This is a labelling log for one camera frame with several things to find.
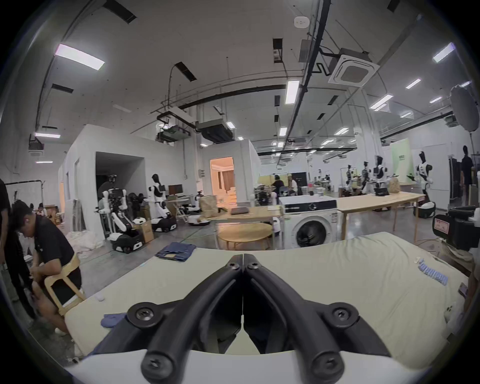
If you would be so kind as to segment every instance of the computer screen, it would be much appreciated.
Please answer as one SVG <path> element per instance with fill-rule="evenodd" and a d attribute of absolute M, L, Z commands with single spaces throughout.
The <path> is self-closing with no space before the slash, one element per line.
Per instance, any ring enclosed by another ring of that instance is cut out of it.
<path fill-rule="evenodd" d="M 168 194 L 169 195 L 176 195 L 178 193 L 183 193 L 183 188 L 181 184 L 169 185 L 168 186 Z"/>

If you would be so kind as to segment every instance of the mattress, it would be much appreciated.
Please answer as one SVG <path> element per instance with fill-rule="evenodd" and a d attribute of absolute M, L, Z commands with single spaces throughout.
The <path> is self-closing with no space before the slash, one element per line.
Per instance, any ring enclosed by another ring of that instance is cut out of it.
<path fill-rule="evenodd" d="M 109 332 L 100 325 L 104 314 L 126 312 L 141 301 L 182 299 L 238 253 L 197 248 L 184 263 L 153 257 L 105 287 L 103 301 L 92 296 L 68 311 L 70 334 L 88 354 Z M 316 247 L 250 253 L 304 299 L 354 305 L 392 357 L 413 369 L 428 366 L 446 345 L 444 311 L 455 301 L 463 305 L 457 289 L 468 281 L 447 263 L 386 232 Z M 417 257 L 448 276 L 447 285 L 418 270 Z M 256 352 L 242 332 L 227 353 Z"/>

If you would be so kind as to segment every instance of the washing machine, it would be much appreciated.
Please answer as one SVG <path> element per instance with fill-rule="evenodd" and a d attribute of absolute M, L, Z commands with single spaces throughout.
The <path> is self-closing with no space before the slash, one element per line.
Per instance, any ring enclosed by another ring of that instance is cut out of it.
<path fill-rule="evenodd" d="M 285 249 L 311 247 L 336 241 L 336 198 L 329 196 L 280 197 L 284 208 Z"/>

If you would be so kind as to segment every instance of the mobile phone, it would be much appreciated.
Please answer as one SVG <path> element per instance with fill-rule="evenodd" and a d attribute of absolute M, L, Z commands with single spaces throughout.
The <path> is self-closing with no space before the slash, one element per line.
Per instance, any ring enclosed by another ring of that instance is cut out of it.
<path fill-rule="evenodd" d="M 467 298 L 468 288 L 465 284 L 460 284 L 460 288 L 458 288 L 458 293 L 462 295 L 465 299 Z"/>

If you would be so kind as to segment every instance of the brown paper bag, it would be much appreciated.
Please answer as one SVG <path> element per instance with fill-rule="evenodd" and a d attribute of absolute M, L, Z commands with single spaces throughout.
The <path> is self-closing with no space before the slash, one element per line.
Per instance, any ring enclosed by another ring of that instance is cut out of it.
<path fill-rule="evenodd" d="M 399 193 L 400 191 L 400 182 L 396 177 L 392 177 L 390 179 L 390 183 L 388 184 L 388 193 Z"/>
<path fill-rule="evenodd" d="M 203 196 L 200 198 L 200 209 L 202 210 L 202 217 L 218 216 L 218 207 L 216 205 L 216 196 Z"/>

